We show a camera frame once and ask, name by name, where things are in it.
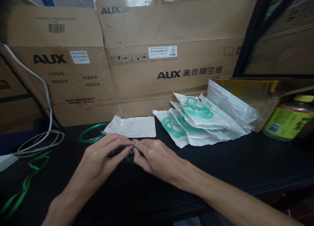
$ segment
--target white paper sheet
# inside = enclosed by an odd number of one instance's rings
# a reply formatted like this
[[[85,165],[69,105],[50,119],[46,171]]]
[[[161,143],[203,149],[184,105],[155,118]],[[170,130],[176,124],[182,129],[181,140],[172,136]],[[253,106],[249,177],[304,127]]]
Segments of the white paper sheet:
[[[156,137],[155,118],[148,116],[122,119],[114,116],[102,133],[117,133],[128,138],[154,138]]]

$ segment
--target right hand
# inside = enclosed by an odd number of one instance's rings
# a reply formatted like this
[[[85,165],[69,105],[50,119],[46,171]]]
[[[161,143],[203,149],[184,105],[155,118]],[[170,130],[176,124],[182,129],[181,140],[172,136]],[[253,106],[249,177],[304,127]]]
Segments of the right hand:
[[[135,141],[137,148],[144,154],[141,156],[136,148],[134,162],[146,172],[177,187],[181,178],[186,175],[188,161],[178,157],[160,140],[143,139]]]

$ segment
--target forearm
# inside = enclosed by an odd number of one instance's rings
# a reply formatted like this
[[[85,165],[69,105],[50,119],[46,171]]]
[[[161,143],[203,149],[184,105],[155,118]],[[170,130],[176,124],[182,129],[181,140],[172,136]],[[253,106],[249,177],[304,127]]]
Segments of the forearm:
[[[202,198],[234,226],[302,225],[257,198],[187,163],[175,185]]]
[[[88,199],[89,196],[86,196],[85,194],[75,194],[65,189],[50,204],[42,226],[71,225]]]

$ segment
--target barcode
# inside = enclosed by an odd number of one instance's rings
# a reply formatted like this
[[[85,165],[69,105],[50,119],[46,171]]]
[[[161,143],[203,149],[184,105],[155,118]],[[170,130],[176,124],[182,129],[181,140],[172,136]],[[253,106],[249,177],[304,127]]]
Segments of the barcode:
[[[277,125],[277,124],[275,124],[275,123],[272,123],[271,125],[270,125],[270,127],[268,128],[268,131],[270,131],[270,132],[272,132],[272,133],[278,133],[279,132],[279,130],[281,129],[281,125]]]
[[[81,55],[81,54],[83,54],[83,55],[87,55],[87,52],[74,52],[74,51],[71,51],[71,54],[72,55]]]
[[[64,24],[48,24],[49,32],[51,33],[64,33],[65,25]]]

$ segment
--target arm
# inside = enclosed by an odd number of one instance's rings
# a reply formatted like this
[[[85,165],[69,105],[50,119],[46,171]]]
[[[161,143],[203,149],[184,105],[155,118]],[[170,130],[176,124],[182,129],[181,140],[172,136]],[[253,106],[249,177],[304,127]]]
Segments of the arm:
[[[300,226],[292,218],[178,157],[160,140],[135,141],[134,162],[146,172],[195,194],[234,226]]]
[[[67,187],[50,204],[42,226],[72,224],[85,203],[106,181],[117,165],[128,156],[133,146],[126,148],[111,159],[107,158],[108,154],[119,146],[127,146],[132,143],[125,136],[107,134],[89,146]]]

